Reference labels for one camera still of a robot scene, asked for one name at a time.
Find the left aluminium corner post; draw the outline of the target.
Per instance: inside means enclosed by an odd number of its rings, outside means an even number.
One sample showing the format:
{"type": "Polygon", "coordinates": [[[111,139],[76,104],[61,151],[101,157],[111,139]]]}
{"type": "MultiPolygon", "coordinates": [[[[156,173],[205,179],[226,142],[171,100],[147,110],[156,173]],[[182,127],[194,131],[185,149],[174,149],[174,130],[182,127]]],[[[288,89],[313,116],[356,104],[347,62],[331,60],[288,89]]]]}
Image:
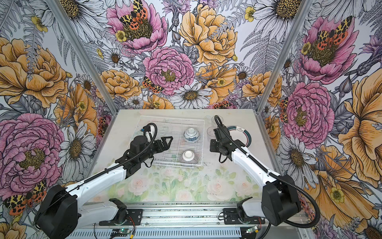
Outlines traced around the left aluminium corner post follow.
{"type": "Polygon", "coordinates": [[[88,74],[95,82],[95,85],[97,86],[100,94],[103,96],[105,103],[108,105],[111,114],[116,116],[118,114],[118,107],[106,89],[105,84],[103,83],[98,71],[95,68],[94,63],[90,59],[84,45],[82,44],[80,37],[77,35],[75,29],[73,28],[70,19],[67,17],[60,1],[47,1],[47,5],[52,10],[58,24],[62,27],[65,35],[72,42],[73,48],[84,64],[88,74]]]}

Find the striped brown white bowl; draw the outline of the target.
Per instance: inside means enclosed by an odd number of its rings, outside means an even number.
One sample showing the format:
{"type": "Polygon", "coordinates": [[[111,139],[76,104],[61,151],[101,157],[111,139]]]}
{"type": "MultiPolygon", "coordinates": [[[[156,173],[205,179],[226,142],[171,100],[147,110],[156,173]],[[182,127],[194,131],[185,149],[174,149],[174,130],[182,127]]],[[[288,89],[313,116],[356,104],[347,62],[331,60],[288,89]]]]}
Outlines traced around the striped brown white bowl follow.
{"type": "Polygon", "coordinates": [[[180,163],[195,165],[198,160],[192,150],[185,150],[180,157],[180,163]]]}

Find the aluminium corner post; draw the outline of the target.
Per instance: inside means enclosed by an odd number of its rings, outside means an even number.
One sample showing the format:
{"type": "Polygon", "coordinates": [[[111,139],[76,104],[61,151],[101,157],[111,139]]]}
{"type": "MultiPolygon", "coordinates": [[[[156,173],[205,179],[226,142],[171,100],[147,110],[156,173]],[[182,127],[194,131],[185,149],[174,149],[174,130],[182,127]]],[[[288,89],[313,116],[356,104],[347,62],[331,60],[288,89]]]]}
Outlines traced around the aluminium corner post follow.
{"type": "Polygon", "coordinates": [[[260,101],[256,108],[256,113],[259,115],[263,108],[265,107],[265,104],[268,101],[268,98],[270,97],[270,94],[272,92],[273,87],[275,86],[278,76],[280,74],[280,71],[283,67],[283,64],[285,60],[288,57],[288,53],[291,50],[291,47],[293,43],[295,42],[297,35],[300,31],[300,29],[304,25],[304,21],[306,20],[309,10],[311,6],[313,5],[312,0],[306,0],[302,1],[299,7],[299,10],[297,11],[297,14],[295,16],[295,19],[293,21],[293,24],[291,26],[291,30],[289,31],[288,35],[286,36],[285,43],[281,49],[281,52],[278,55],[278,58],[276,60],[276,63],[272,69],[272,72],[269,77],[269,81],[267,86],[264,89],[264,92],[260,98],[260,101]]]}
{"type": "Polygon", "coordinates": [[[47,5],[52,10],[58,24],[62,27],[65,35],[72,42],[73,48],[84,64],[88,74],[95,82],[95,85],[97,86],[100,94],[103,96],[105,103],[108,105],[111,114],[116,116],[118,114],[118,107],[106,89],[105,84],[103,83],[98,71],[95,68],[94,63],[90,59],[84,45],[82,44],[80,37],[77,35],[75,29],[73,28],[70,19],[67,17],[60,1],[47,1],[47,5]]]}

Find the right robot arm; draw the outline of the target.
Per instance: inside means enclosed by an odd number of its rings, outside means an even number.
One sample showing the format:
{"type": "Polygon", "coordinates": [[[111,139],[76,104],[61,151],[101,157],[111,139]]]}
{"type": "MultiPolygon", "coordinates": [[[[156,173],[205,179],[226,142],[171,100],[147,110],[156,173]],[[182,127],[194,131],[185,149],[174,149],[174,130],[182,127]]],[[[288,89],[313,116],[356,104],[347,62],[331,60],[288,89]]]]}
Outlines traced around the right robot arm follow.
{"type": "Polygon", "coordinates": [[[214,129],[210,152],[219,153],[220,163],[229,160],[240,166],[261,189],[261,200],[248,197],[237,204],[237,214],[243,221],[252,217],[265,218],[277,226],[299,213],[301,204],[294,182],[260,162],[240,141],[233,140],[222,123],[214,129]]]}

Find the white blue floral bowl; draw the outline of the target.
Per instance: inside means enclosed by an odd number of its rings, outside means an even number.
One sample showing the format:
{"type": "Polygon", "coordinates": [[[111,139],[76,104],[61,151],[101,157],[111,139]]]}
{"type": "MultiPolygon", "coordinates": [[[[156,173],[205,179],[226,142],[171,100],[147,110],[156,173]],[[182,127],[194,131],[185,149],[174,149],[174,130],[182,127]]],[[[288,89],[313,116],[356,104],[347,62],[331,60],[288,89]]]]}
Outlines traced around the white blue floral bowl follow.
{"type": "Polygon", "coordinates": [[[187,142],[196,142],[198,141],[199,137],[200,137],[200,133],[194,127],[187,128],[184,131],[184,139],[187,142]]]}

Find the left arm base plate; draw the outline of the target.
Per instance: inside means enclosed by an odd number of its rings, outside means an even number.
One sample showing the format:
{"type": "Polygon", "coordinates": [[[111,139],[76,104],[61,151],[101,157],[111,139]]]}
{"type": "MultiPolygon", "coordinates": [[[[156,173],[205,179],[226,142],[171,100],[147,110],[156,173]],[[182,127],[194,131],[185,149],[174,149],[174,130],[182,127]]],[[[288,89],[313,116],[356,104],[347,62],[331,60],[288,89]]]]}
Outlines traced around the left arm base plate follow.
{"type": "Polygon", "coordinates": [[[118,212],[112,220],[101,221],[98,224],[100,226],[140,226],[142,218],[142,209],[126,209],[118,212]]]}

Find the white wire dish rack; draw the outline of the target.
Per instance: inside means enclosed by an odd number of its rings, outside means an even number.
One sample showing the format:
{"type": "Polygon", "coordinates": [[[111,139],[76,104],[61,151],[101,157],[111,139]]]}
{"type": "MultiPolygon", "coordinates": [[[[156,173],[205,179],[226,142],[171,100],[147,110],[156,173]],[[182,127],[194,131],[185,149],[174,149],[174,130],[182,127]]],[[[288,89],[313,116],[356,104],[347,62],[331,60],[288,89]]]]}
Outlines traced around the white wire dish rack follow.
{"type": "Polygon", "coordinates": [[[171,147],[168,150],[162,153],[155,154],[154,164],[187,168],[202,166],[204,152],[205,120],[141,116],[131,139],[134,139],[136,136],[142,135],[143,127],[151,122],[156,124],[157,126],[157,139],[160,139],[164,136],[173,137],[171,147]],[[184,131],[190,127],[196,128],[200,133],[200,137],[196,142],[187,142],[184,139],[184,131]],[[185,150],[192,150],[195,153],[196,158],[198,160],[197,164],[191,165],[180,163],[180,157],[185,150]]]}

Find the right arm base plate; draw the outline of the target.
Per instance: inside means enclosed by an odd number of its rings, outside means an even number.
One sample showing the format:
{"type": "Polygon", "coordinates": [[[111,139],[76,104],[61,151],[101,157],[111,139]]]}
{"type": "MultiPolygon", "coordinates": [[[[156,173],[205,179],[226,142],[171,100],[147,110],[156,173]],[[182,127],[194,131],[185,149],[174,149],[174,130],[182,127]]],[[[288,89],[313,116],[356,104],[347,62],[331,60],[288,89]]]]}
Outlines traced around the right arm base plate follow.
{"type": "Polygon", "coordinates": [[[222,219],[225,225],[260,225],[265,223],[265,219],[261,217],[247,217],[239,214],[236,208],[224,208],[222,211],[222,219]]]}

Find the plate green red band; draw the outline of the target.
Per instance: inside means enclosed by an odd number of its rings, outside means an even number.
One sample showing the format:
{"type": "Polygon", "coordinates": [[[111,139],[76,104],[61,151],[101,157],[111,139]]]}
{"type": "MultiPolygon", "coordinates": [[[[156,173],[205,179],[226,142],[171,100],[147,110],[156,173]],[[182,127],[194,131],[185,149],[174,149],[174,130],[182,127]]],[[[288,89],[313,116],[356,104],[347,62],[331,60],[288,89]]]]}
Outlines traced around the plate green red band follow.
{"type": "Polygon", "coordinates": [[[240,140],[246,147],[251,145],[252,136],[245,128],[240,126],[229,126],[227,129],[234,140],[240,140]]]}

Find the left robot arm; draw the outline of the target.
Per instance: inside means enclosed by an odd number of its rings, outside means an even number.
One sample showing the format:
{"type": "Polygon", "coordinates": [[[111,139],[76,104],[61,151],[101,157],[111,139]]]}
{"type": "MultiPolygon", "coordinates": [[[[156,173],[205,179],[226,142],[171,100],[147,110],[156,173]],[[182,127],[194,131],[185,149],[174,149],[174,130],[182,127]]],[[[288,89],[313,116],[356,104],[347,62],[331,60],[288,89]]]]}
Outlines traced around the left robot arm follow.
{"type": "Polygon", "coordinates": [[[144,135],[135,137],[123,156],[102,172],[70,186],[57,185],[48,190],[34,223],[51,239],[65,239],[75,229],[98,222],[125,223],[129,219],[128,211],[118,199],[94,205],[87,202],[132,176],[147,159],[168,150],[172,141],[171,136],[151,140],[144,135]]]}

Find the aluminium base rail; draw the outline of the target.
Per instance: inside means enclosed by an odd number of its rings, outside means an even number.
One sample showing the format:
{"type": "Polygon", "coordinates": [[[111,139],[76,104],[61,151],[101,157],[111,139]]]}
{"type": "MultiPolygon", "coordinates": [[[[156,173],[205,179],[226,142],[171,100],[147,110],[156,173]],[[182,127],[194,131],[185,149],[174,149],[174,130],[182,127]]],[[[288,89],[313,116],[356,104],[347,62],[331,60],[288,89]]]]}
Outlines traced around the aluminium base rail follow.
{"type": "Polygon", "coordinates": [[[225,225],[224,208],[236,203],[138,203],[128,209],[142,209],[140,226],[84,226],[69,235],[71,239],[312,239],[311,229],[298,229],[285,223],[271,226],[225,225]],[[132,229],[130,237],[111,238],[113,229],[132,229]]]}

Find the green circuit board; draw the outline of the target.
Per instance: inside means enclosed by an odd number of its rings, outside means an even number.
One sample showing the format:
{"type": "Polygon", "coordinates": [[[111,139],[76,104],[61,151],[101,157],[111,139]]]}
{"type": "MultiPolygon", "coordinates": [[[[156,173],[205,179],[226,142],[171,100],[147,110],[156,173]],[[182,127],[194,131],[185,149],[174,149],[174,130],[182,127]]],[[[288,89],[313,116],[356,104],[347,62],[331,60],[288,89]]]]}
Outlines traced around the green circuit board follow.
{"type": "Polygon", "coordinates": [[[111,238],[114,238],[114,237],[130,237],[132,232],[133,232],[132,229],[126,229],[126,228],[113,229],[110,237],[111,238]]]}

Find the right aluminium corner post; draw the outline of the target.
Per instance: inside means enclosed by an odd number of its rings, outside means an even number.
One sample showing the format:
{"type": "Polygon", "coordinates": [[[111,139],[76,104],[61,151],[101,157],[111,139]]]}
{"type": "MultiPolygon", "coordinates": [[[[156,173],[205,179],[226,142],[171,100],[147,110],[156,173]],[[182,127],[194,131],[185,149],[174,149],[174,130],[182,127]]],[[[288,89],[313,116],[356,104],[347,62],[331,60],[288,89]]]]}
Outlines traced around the right aluminium corner post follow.
{"type": "Polygon", "coordinates": [[[302,1],[299,7],[299,10],[297,11],[297,14],[295,16],[295,19],[293,21],[293,24],[291,26],[291,30],[289,31],[288,35],[286,36],[285,43],[281,49],[281,52],[278,55],[278,58],[276,60],[276,63],[272,69],[272,72],[269,77],[269,81],[267,86],[264,89],[264,92],[260,98],[260,101],[256,108],[256,113],[259,115],[263,108],[265,107],[265,104],[268,101],[268,98],[270,97],[270,94],[272,92],[273,87],[275,86],[278,76],[280,74],[280,71],[283,67],[283,64],[285,60],[288,57],[288,53],[291,50],[291,47],[293,43],[295,42],[297,35],[300,31],[300,29],[304,25],[304,21],[306,20],[309,10],[311,6],[313,5],[312,0],[306,0],[302,1]]]}

